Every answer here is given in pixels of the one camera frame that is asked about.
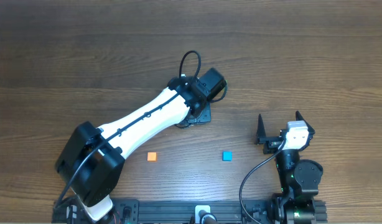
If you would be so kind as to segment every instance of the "wooden table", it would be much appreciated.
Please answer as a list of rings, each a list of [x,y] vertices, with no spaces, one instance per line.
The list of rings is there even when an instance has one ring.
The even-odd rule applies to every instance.
[[[253,144],[258,114],[274,135],[300,110],[317,132],[302,155],[324,167],[328,220],[382,222],[382,1],[366,0],[0,0],[0,222],[49,222],[64,186],[54,162],[74,128],[151,101],[191,49],[202,73],[226,77],[227,97],[210,124],[143,144],[114,197],[237,200],[267,157]],[[245,198],[280,191],[274,166]]]

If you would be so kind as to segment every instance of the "small cube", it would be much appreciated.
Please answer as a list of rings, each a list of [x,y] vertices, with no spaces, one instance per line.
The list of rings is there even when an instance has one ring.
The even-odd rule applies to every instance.
[[[156,162],[156,152],[148,152],[147,161],[148,162]]]
[[[232,152],[223,152],[223,161],[231,161],[233,160]]]

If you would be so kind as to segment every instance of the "orange cube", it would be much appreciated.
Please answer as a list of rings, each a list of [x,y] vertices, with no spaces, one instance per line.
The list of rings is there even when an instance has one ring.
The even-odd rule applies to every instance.
[[[156,152],[148,152],[147,154],[147,161],[148,162],[156,162]]]

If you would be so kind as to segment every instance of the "blue cube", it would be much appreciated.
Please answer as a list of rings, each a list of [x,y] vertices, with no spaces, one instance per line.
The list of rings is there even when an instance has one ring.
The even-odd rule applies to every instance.
[[[232,152],[223,152],[223,161],[231,161],[233,160]]]

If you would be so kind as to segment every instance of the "table top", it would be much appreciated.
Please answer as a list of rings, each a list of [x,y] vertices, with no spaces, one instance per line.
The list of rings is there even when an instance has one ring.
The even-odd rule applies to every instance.
[[[137,149],[113,197],[237,200],[267,158],[253,144],[258,114],[274,135],[299,110],[317,132],[302,155],[324,167],[328,220],[382,222],[382,1],[365,0],[0,0],[0,222],[49,222],[74,128],[150,102],[192,49],[202,73],[228,80],[226,98],[211,123]],[[244,198],[279,191],[270,162]]]

